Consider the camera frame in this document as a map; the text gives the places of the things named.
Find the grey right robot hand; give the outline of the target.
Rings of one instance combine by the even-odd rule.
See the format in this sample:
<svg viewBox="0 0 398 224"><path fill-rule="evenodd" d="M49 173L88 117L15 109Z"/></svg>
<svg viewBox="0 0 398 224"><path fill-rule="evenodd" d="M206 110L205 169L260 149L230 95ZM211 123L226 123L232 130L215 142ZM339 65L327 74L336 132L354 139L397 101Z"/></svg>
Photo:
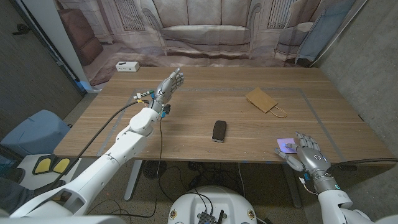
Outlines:
<svg viewBox="0 0 398 224"><path fill-rule="evenodd" d="M275 153L285 159L287 164L296 171L305 171L314 179L326 177L326 171L331 167L326 157L321 153L319 145L311 136L298 133L299 144L287 143L285 146L297 152L299 160L280 149L275 148Z"/></svg>

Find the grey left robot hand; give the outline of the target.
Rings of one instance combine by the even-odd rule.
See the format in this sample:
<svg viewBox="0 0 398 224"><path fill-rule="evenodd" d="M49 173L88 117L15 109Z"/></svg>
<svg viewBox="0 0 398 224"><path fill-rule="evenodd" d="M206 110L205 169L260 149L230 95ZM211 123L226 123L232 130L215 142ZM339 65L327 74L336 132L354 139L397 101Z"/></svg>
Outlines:
<svg viewBox="0 0 398 224"><path fill-rule="evenodd" d="M148 107L160 113L163 105L170 101L172 94L183 85L184 79L184 75L180 73L180 67L175 69L168 78L159 84L155 91L155 98L149 103Z"/></svg>

